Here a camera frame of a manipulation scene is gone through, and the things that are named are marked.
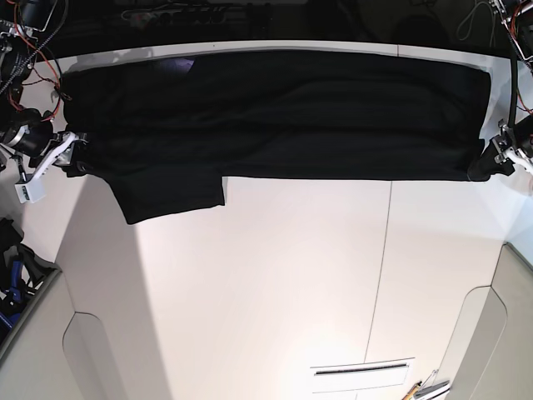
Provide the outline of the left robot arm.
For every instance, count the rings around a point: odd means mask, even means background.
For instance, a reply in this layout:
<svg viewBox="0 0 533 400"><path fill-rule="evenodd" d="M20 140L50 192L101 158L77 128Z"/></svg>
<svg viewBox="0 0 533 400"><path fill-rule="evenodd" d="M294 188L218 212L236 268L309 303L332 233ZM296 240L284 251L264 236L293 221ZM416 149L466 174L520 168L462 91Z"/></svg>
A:
<svg viewBox="0 0 533 400"><path fill-rule="evenodd" d="M508 118L498 122L498 133L469 167L472 182L482 182L496 174L510 176L516 166L532 173L532 108L526 106L519 86L519 65L532 70L532 2L475 1L465 17L469 27L480 5L491 10L490 44L496 43L497 22L510 43L511 101Z"/></svg>

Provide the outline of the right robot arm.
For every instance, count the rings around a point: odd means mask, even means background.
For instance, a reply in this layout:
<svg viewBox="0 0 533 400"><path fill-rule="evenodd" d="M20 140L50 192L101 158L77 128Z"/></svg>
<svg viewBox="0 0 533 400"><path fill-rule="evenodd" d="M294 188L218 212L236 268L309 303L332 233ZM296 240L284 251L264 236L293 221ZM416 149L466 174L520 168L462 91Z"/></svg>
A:
<svg viewBox="0 0 533 400"><path fill-rule="evenodd" d="M81 97L74 74L66 74L49 47L67 24L69 1L1 2L1 148L17 163L21 183L37 180L49 167L69 177L83 176L82 155L89 135L73 127L56 131L60 111L69 112ZM52 106L40 111L22 102L25 88L48 83Z"/></svg>

